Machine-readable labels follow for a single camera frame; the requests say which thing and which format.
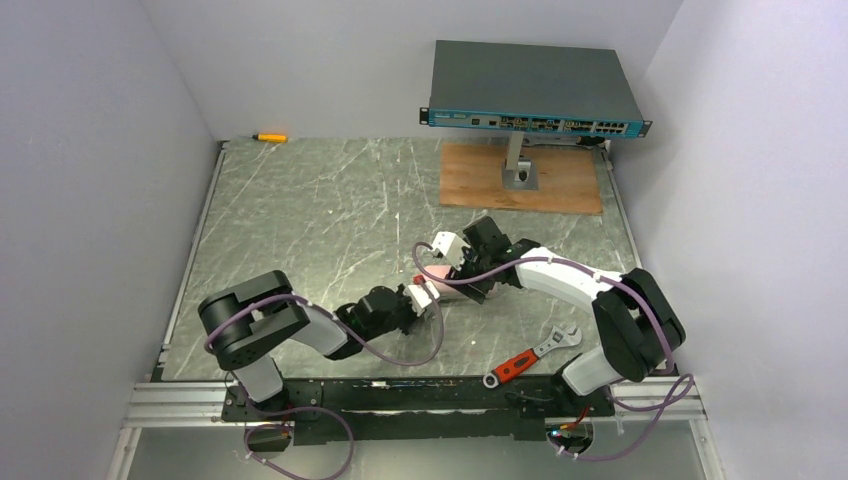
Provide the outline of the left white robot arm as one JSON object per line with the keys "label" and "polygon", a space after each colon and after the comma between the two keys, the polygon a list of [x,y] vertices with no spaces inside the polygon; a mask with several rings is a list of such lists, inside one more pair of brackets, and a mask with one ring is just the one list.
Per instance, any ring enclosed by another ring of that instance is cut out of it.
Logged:
{"label": "left white robot arm", "polygon": [[358,301],[326,309],[297,294],[286,274],[272,270],[202,300],[197,308],[205,350],[233,375],[254,404],[285,405],[284,377],[271,356],[286,341],[312,348],[329,360],[370,350],[371,341],[405,335],[436,313],[441,294],[431,281],[395,289],[372,288]]}

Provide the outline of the wooden base board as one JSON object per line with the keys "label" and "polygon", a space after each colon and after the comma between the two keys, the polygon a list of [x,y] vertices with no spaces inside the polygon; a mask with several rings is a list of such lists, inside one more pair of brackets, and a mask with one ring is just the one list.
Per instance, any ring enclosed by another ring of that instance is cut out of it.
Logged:
{"label": "wooden base board", "polygon": [[514,164],[507,148],[446,144],[440,203],[487,209],[599,215],[603,212],[593,153],[524,147]]}

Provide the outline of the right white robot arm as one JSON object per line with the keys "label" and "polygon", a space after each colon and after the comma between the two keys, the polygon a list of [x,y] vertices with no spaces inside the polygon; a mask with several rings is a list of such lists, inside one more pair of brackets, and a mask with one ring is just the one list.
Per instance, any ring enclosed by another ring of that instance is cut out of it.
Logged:
{"label": "right white robot arm", "polygon": [[554,376],[574,396],[620,380],[640,382],[655,371],[667,373],[673,353],[686,340],[677,314],[644,269],[597,269],[534,240],[513,242],[489,216],[461,234],[439,233],[432,250],[448,261],[450,285],[478,303],[495,284],[505,284],[545,293],[591,316],[598,346],[574,357]]}

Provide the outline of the network switch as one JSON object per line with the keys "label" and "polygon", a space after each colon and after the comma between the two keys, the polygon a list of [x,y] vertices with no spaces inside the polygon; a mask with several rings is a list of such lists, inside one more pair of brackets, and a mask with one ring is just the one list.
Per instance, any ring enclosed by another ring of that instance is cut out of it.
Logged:
{"label": "network switch", "polygon": [[435,44],[419,122],[506,132],[512,164],[528,134],[636,139],[652,126],[613,50],[457,40]]}

